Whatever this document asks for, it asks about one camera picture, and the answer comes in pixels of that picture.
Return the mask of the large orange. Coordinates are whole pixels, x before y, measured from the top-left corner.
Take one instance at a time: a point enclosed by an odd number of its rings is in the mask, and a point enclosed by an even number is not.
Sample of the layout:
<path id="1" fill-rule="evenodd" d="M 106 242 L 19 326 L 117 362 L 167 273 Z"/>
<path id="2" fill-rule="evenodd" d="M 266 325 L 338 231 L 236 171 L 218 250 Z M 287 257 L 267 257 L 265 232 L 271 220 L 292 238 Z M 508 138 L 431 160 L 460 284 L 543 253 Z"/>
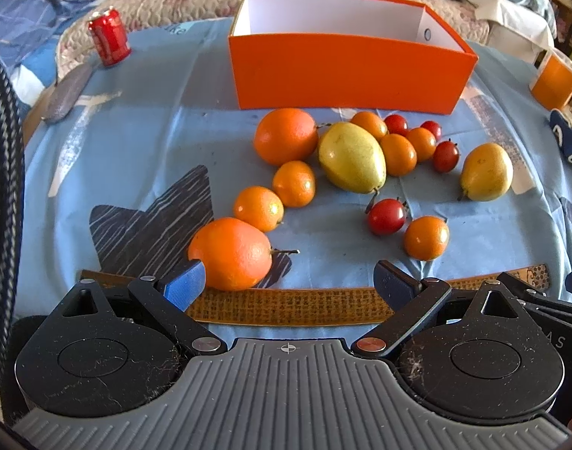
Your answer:
<path id="1" fill-rule="evenodd" d="M 297 249 L 273 248 L 266 234 L 234 217 L 212 220 L 190 241 L 189 260 L 206 269 L 206 287 L 218 291 L 245 291 L 270 271 L 274 254 L 298 254 Z"/>
<path id="2" fill-rule="evenodd" d="M 304 110 L 282 108 L 266 114 L 254 134 L 253 147 L 260 158 L 275 167 L 307 159 L 318 146 L 316 121 Z"/>

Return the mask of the small yellow pear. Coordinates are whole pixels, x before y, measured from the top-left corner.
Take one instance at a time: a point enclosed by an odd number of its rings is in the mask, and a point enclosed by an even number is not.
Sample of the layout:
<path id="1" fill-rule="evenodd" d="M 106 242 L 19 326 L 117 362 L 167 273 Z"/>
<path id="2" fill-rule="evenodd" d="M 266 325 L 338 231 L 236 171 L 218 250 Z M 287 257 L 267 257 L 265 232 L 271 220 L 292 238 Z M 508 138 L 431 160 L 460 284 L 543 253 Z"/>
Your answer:
<path id="1" fill-rule="evenodd" d="M 489 142 L 466 156 L 460 175 L 461 198 L 492 201 L 503 196 L 513 180 L 513 165 L 505 149 Z"/>

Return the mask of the big green-yellow pear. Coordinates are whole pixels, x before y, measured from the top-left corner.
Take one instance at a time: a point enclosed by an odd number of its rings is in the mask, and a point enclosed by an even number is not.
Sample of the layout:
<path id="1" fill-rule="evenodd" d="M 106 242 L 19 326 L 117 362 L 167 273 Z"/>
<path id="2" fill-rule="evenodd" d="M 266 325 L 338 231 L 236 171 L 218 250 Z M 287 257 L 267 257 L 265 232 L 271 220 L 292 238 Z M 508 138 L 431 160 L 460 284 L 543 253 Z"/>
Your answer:
<path id="1" fill-rule="evenodd" d="M 381 145 L 355 124 L 332 124 L 320 139 L 318 155 L 326 177 L 340 189 L 369 194 L 386 183 L 387 166 Z"/>

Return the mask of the red cherry tomato front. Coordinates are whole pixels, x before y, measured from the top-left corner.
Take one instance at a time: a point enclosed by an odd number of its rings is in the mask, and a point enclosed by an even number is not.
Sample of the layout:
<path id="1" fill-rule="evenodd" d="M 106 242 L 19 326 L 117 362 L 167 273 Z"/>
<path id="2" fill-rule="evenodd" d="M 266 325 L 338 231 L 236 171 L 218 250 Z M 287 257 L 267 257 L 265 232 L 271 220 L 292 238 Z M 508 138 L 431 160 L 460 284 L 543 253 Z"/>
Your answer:
<path id="1" fill-rule="evenodd" d="M 399 198 L 378 200 L 379 193 L 373 194 L 366 206 L 367 225 L 376 236 L 390 236 L 402 229 L 406 222 L 408 205 Z"/>

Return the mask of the small mandarin lower left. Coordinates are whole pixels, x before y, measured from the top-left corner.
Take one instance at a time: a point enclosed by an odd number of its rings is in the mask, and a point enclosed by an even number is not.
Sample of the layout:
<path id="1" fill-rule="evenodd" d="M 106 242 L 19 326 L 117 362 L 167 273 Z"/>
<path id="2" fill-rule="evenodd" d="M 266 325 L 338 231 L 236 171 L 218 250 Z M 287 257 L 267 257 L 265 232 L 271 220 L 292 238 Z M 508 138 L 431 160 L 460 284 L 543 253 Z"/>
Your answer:
<path id="1" fill-rule="evenodd" d="M 276 193 L 262 186 L 243 189 L 233 204 L 235 218 L 260 231 L 273 231 L 284 218 L 284 205 Z"/>

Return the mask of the light blue tablecloth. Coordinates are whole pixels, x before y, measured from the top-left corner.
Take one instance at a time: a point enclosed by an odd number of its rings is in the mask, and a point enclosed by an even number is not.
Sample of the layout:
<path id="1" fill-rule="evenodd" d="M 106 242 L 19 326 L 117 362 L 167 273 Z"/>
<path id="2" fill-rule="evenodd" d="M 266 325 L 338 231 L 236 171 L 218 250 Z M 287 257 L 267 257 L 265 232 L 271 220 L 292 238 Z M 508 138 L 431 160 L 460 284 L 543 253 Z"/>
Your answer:
<path id="1" fill-rule="evenodd" d="M 83 269 L 98 269 L 90 212 L 98 205 L 148 209 L 197 166 L 208 171 L 210 205 L 230 215 L 238 192 L 269 185 L 274 169 L 253 149 L 262 115 L 237 107 L 227 50 L 227 19 L 130 36 L 131 56 L 90 79 L 64 121 L 41 126 L 26 149 L 26 209 L 15 312 L 50 313 Z M 455 174 L 423 163 L 390 178 L 386 197 L 414 218 L 446 218 L 451 239 L 431 263 L 406 256 L 399 236 L 366 226 L 367 197 L 316 181 L 316 197 L 286 213 L 273 246 L 292 251 L 282 288 L 361 288 L 382 259 L 417 278 L 468 278 L 546 265 L 549 292 L 565 298 L 572 272 L 572 166 L 549 129 L 548 112 L 530 95 L 531 65 L 476 46 L 479 61 L 453 114 L 440 117 L 461 152 L 504 145 L 520 166 L 518 189 L 492 202 L 458 197 Z"/>

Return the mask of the dark red tomato right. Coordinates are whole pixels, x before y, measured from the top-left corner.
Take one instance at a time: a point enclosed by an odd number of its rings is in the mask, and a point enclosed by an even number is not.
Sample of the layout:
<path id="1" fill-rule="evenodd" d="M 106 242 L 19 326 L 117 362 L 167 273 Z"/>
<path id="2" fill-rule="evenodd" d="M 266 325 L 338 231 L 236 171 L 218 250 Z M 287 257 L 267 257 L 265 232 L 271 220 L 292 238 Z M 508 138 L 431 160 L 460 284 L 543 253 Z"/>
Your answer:
<path id="1" fill-rule="evenodd" d="M 447 174 L 456 168 L 460 159 L 458 145 L 452 140 L 439 143 L 433 154 L 433 168 L 440 174 Z"/>

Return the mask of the small mandarin right cluster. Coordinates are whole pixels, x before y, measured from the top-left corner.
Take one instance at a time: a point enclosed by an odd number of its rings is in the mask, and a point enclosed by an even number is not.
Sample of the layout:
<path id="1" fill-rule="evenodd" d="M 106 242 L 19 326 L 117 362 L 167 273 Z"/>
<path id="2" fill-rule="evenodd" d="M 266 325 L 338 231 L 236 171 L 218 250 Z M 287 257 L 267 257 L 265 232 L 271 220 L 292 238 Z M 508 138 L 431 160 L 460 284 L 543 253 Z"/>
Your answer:
<path id="1" fill-rule="evenodd" d="M 437 148 L 437 140 L 432 132 L 426 128 L 417 127 L 408 130 L 406 138 L 413 145 L 419 163 L 432 159 Z"/>

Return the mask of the small mandarin upper left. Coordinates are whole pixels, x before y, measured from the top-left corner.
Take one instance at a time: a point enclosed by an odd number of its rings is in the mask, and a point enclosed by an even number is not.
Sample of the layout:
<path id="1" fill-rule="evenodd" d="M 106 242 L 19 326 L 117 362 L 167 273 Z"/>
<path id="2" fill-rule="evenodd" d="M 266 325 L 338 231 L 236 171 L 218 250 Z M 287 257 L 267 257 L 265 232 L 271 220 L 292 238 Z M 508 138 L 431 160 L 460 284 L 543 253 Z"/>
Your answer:
<path id="1" fill-rule="evenodd" d="M 316 176 L 301 160 L 284 163 L 273 177 L 272 189 L 286 207 L 305 207 L 316 195 Z"/>

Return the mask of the small mandarin near box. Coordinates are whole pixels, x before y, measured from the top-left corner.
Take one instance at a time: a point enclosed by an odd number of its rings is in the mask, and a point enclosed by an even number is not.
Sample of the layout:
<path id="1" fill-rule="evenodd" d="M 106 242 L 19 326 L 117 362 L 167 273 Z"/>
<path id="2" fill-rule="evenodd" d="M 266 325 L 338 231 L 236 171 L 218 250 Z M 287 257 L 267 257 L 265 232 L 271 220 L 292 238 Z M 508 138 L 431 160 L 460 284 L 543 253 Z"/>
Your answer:
<path id="1" fill-rule="evenodd" d="M 350 122 L 361 127 L 370 135 L 380 141 L 385 135 L 389 133 L 388 127 L 379 115 L 369 111 L 359 111 L 353 115 Z"/>

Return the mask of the blue white sock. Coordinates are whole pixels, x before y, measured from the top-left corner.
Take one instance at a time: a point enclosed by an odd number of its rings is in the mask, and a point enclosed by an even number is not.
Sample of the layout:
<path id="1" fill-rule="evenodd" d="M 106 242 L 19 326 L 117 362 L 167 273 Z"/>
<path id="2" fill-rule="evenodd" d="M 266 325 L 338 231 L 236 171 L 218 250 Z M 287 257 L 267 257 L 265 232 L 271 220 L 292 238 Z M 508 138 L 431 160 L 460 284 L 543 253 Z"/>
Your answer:
<path id="1" fill-rule="evenodd" d="M 557 109 L 549 114 L 549 127 L 556 138 L 562 156 L 572 166 L 572 126 L 567 117 Z"/>

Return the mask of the grey feather-shaped object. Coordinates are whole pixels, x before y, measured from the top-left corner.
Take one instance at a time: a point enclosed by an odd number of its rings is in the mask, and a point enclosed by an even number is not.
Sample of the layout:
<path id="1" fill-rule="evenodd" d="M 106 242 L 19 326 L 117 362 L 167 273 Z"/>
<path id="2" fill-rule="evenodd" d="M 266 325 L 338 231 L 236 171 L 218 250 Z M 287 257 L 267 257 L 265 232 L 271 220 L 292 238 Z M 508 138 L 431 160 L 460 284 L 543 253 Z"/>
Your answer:
<path id="1" fill-rule="evenodd" d="M 69 71 L 56 84 L 42 119 L 52 124 L 65 118 L 76 104 L 92 74 L 93 65 L 86 62 Z"/>

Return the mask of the orange mug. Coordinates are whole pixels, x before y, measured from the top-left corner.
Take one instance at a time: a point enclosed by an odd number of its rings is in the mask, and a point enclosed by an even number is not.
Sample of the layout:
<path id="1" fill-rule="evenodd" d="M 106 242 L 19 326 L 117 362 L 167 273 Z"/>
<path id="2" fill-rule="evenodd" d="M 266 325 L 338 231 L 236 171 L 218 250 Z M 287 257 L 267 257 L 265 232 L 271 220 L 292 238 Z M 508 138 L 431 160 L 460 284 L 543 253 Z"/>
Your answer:
<path id="1" fill-rule="evenodd" d="M 546 51 L 529 90 L 546 110 L 563 109 L 572 96 L 572 60 L 556 48 Z"/>

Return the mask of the red soda can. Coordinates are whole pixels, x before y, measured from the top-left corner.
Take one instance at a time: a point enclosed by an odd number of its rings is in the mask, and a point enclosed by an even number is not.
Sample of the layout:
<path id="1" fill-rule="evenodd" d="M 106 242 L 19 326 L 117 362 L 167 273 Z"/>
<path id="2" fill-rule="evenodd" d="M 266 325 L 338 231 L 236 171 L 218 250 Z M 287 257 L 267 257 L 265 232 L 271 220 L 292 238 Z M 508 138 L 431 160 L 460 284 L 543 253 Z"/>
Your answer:
<path id="1" fill-rule="evenodd" d="M 131 53 L 119 11 L 113 6 L 95 11 L 87 22 L 90 36 L 105 67 L 114 66 Z"/>

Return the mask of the orange cardboard box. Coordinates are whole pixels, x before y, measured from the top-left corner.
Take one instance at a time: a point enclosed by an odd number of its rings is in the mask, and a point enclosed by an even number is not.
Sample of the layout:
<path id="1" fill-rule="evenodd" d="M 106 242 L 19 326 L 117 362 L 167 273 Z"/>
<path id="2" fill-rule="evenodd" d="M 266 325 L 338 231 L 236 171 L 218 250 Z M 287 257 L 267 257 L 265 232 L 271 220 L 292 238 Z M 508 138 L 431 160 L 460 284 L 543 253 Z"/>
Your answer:
<path id="1" fill-rule="evenodd" d="M 243 0 L 228 45 L 242 109 L 449 115 L 479 61 L 410 0 Z"/>

